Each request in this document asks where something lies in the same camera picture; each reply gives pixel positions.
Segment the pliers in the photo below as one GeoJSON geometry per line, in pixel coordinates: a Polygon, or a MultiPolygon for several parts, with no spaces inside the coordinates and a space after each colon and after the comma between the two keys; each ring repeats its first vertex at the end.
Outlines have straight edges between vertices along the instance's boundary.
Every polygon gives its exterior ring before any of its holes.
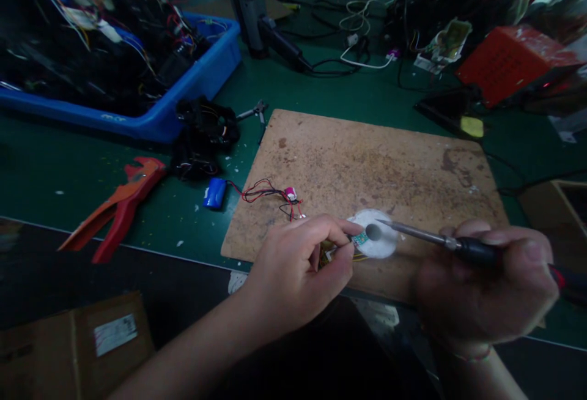
{"type": "Polygon", "coordinates": [[[138,204],[166,174],[165,165],[153,157],[135,157],[142,166],[126,165],[128,183],[116,188],[114,194],[90,215],[58,250],[79,251],[112,218],[108,235],[92,258],[93,264],[105,264],[112,258],[126,236],[135,217],[138,204]]]}
{"type": "Polygon", "coordinates": [[[237,122],[240,122],[247,117],[251,117],[253,114],[257,114],[259,116],[259,122],[261,122],[261,134],[259,136],[258,144],[261,144],[261,140],[263,140],[263,135],[265,135],[265,130],[267,129],[267,124],[265,123],[265,114],[263,113],[269,105],[264,103],[263,100],[259,100],[257,105],[253,109],[249,109],[244,113],[241,113],[237,116],[237,122]]]}

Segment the blue plastic bin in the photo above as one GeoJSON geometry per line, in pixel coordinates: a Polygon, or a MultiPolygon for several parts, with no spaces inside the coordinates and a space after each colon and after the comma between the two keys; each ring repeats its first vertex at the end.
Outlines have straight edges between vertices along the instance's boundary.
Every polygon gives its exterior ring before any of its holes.
{"type": "Polygon", "coordinates": [[[141,117],[117,116],[69,102],[48,99],[20,91],[0,88],[0,106],[39,114],[51,119],[123,134],[136,139],[171,143],[181,130],[175,116],[175,106],[182,99],[202,95],[208,100],[218,93],[235,70],[242,57],[237,37],[240,27],[236,21],[185,13],[185,18],[198,27],[203,36],[212,37],[212,47],[179,79],[153,107],[141,117]],[[203,20],[213,20],[228,26],[223,28],[203,20]]]}

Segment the wooden board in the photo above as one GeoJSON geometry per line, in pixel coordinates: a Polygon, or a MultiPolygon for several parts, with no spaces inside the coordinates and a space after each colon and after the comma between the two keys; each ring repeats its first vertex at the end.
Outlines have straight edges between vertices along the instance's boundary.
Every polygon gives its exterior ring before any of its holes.
{"type": "MultiPolygon", "coordinates": [[[[508,222],[485,155],[471,141],[276,109],[246,186],[264,177],[278,189],[295,187],[308,216],[348,218],[372,208],[433,232],[469,218],[508,222]]],[[[282,203],[239,201],[222,255],[254,261],[269,228],[287,222],[282,203]]],[[[413,303],[413,279],[431,249],[400,236],[391,257],[356,262],[349,286],[413,303]]]]}

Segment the wrist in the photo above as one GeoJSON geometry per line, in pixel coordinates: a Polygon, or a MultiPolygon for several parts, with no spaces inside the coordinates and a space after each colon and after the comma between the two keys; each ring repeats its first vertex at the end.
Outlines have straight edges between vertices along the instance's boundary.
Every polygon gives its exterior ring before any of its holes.
{"type": "Polygon", "coordinates": [[[430,339],[438,344],[444,351],[467,362],[483,361],[489,357],[493,345],[488,342],[455,338],[439,331],[424,329],[430,339]]]}

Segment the paper sticker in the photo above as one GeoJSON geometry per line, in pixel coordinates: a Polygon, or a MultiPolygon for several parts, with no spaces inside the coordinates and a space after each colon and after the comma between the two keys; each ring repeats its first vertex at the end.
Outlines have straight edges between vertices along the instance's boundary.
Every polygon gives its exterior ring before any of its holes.
{"type": "Polygon", "coordinates": [[[100,357],[138,336],[132,314],[94,328],[96,355],[100,357]]]}

